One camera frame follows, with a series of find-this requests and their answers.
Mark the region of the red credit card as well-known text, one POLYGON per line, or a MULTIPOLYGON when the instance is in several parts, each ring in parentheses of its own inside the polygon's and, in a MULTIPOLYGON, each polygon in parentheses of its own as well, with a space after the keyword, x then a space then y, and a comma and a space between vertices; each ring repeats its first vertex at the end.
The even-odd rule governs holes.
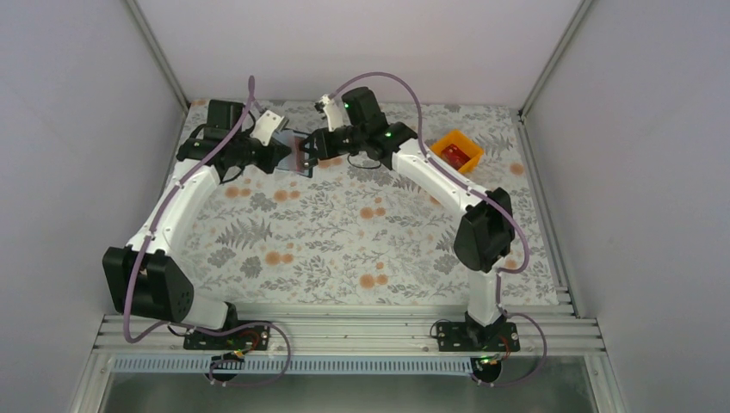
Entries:
POLYGON ((306 166, 306 160, 308 159, 306 144, 304 138, 294 138, 294 166, 296 171, 302 174, 309 170, 306 166))
POLYGON ((460 170, 470 161, 470 156, 454 144, 446 146, 441 151, 440 157, 455 170, 460 170))

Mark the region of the black card holder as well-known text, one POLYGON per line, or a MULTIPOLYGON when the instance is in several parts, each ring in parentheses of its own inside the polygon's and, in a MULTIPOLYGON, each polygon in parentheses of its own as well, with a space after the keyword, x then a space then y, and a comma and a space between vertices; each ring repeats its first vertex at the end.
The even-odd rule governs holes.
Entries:
POLYGON ((302 166, 303 161, 307 158, 307 154, 301 148, 312 148, 311 144, 303 144, 303 141, 307 137, 308 133, 292 129, 284 129, 274 134, 273 138, 277 142, 287 146, 291 150, 291 153, 277 164, 277 170, 293 172, 300 176, 312 178, 312 170, 305 169, 302 166))

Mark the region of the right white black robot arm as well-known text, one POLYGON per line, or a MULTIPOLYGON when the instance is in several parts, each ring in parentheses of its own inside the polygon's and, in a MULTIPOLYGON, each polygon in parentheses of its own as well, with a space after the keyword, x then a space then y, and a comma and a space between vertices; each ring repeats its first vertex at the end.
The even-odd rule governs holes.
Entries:
POLYGON ((324 95, 314 107, 327 126, 301 144, 307 154, 303 167, 365 153, 416 183, 458 219, 453 251, 470 271, 466 337, 473 348, 489 349, 506 321, 498 265, 510 254, 516 236, 510 196, 502 188, 488 190, 459 178, 416 131, 402 122, 389 122, 367 87, 346 92, 341 102, 324 95))

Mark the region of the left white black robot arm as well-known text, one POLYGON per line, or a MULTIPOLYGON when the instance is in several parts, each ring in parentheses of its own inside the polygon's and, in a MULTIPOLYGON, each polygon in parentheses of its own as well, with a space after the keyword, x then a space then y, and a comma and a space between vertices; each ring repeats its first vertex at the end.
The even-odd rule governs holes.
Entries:
POLYGON ((124 317, 157 319, 205 330, 217 348, 239 337, 233 304, 198 293, 183 247, 198 213, 230 170, 274 172, 291 150, 275 139, 286 121, 270 110, 255 116, 240 102, 212 100, 207 119, 180 145, 172 176, 146 222, 102 267, 114 308, 124 317))

